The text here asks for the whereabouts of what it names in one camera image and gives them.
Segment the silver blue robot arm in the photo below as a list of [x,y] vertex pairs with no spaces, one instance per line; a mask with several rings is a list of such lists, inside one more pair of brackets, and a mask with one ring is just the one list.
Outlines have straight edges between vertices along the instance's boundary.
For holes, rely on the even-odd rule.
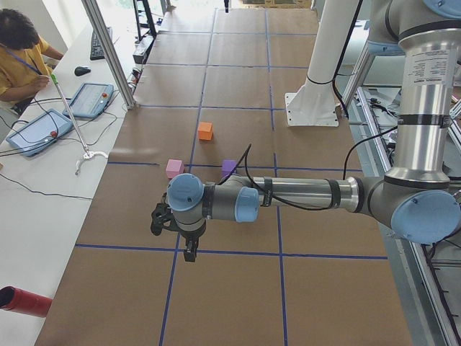
[[209,219],[253,222],[259,209],[283,204],[302,210],[361,213],[399,237],[432,244],[460,227],[460,204],[442,163],[450,102],[460,59],[458,1],[374,1],[366,46],[378,56],[402,55],[403,71],[393,166],[381,178],[291,179],[231,174],[203,183],[179,174],[152,212],[151,231],[175,231],[184,258],[195,260]]

